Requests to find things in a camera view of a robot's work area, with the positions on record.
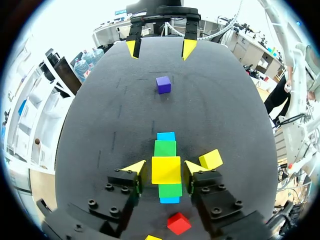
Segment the screw head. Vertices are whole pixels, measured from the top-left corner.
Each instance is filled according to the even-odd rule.
[[[201,188],[201,193],[202,194],[207,194],[207,193],[209,193],[210,192],[210,188],[208,188],[208,187],[203,187],[203,188]]]
[[[226,189],[226,187],[225,187],[224,184],[220,184],[220,185],[218,186],[218,188],[219,188],[220,190],[225,190],[225,189]]]
[[[211,214],[214,216],[219,215],[220,213],[222,213],[222,210],[219,207],[214,207],[211,209]]]
[[[241,200],[237,200],[235,201],[234,205],[236,205],[237,207],[242,207],[243,202]]]
[[[88,201],[88,205],[89,205],[89,207],[96,207],[97,206],[97,202],[94,199],[90,199]]]
[[[109,212],[112,216],[116,216],[119,213],[119,209],[116,206],[113,206],[109,209]]]
[[[107,184],[105,185],[105,189],[107,189],[108,191],[112,191],[112,190],[114,189],[114,186],[112,186],[111,183],[107,183]]]
[[[76,232],[80,232],[81,233],[83,231],[82,225],[81,224],[76,224],[74,230]]]
[[[128,188],[127,186],[123,186],[123,187],[121,188],[121,192],[122,192],[123,194],[128,194],[128,193],[130,192],[130,190],[129,190],[129,188]]]

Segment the blue block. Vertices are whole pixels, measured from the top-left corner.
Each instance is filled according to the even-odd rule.
[[[180,203],[180,197],[160,197],[161,204],[178,204]]]
[[[175,141],[176,135],[174,131],[171,132],[158,132],[156,134],[156,139],[160,141]]]

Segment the yellow cube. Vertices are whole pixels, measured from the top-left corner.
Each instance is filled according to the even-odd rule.
[[[155,236],[148,235],[145,240],[162,240],[162,239]]]
[[[180,184],[180,157],[153,156],[151,161],[151,182],[152,184]]]
[[[224,164],[222,162],[221,156],[219,154],[218,149],[213,150],[211,152],[206,153],[205,155],[202,155],[199,157],[199,161],[201,163],[201,166],[206,169],[216,169],[217,167]]]

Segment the black mount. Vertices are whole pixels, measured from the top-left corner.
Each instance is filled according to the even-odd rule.
[[[40,199],[37,205],[45,220],[42,229],[50,239],[119,239],[138,205],[146,182],[146,166],[139,173],[115,169],[104,190],[88,199],[88,209],[70,203],[66,210],[51,211]],[[205,230],[217,240],[268,240],[272,237],[257,211],[245,216],[244,203],[235,199],[216,170],[190,172],[184,164],[183,179]]]

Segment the bottle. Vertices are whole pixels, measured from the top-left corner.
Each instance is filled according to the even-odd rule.
[[[95,58],[97,59],[97,62],[104,56],[104,51],[100,48],[96,48],[96,47],[93,47],[92,48],[93,50],[93,53],[95,55]]]
[[[87,52],[87,50],[83,50],[82,59],[84,59],[86,63],[89,65],[90,70],[94,68],[95,55],[92,52]]]
[[[79,60],[78,58],[75,59],[73,70],[82,83],[90,73],[90,68],[87,62],[85,60]]]

